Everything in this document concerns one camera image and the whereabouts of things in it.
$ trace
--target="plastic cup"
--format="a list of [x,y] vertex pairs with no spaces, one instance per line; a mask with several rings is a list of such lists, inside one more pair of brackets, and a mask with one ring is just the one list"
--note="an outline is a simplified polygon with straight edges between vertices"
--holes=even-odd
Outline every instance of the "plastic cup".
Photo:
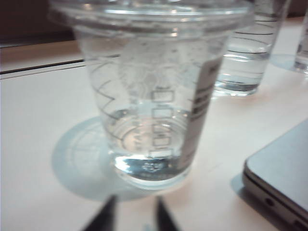
[[290,0],[255,0],[255,23],[230,38],[216,91],[231,96],[257,91],[289,4]]
[[294,67],[308,74],[308,8],[306,10],[301,39],[297,48]]
[[88,61],[117,173],[149,190],[184,179],[229,34],[252,23],[242,0],[51,1]]

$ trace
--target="dark background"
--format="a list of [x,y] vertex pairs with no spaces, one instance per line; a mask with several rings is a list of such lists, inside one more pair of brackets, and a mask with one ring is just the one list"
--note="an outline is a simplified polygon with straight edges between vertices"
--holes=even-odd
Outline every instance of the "dark background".
[[[303,16],[306,0],[293,0],[289,17]],[[72,40],[69,28],[50,22],[48,0],[3,0],[0,3],[0,46]]]

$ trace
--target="black object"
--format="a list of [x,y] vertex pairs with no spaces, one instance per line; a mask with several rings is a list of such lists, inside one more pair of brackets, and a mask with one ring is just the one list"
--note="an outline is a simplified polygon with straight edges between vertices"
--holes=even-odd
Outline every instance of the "black object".
[[[101,211],[83,231],[114,231],[116,201],[117,196],[111,196]],[[156,223],[158,231],[179,231],[172,221],[162,197],[158,197],[157,199]]]

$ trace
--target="water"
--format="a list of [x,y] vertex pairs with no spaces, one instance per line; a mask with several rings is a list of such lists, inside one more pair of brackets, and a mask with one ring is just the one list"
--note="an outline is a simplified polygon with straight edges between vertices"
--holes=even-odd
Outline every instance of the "water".
[[269,57],[268,52],[242,55],[229,51],[224,55],[216,90],[237,95],[252,94],[263,78]]
[[270,58],[281,17],[256,14],[251,28],[232,35],[215,83],[216,91],[233,96],[256,92]]
[[189,113],[173,109],[173,116],[156,119],[153,115],[134,114],[128,109],[112,113],[118,119],[106,120],[104,127],[114,166],[122,176],[160,181],[178,176],[183,157]]

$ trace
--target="cup bottom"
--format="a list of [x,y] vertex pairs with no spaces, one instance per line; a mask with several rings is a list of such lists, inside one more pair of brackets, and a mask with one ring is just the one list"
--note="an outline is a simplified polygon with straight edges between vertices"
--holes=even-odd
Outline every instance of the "cup bottom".
[[308,74],[308,65],[302,64],[300,62],[295,62],[294,67],[297,71],[303,72],[305,74]]
[[256,93],[259,84],[216,81],[215,91],[230,96],[248,96]]
[[169,178],[167,180],[142,180],[130,176],[129,174],[115,167],[115,171],[119,175],[119,177],[121,177],[123,180],[125,180],[127,183],[130,183],[131,185],[145,190],[163,190],[175,185],[179,185],[181,182],[184,181],[184,179],[190,172],[190,169],[191,168],[188,167],[177,176]]

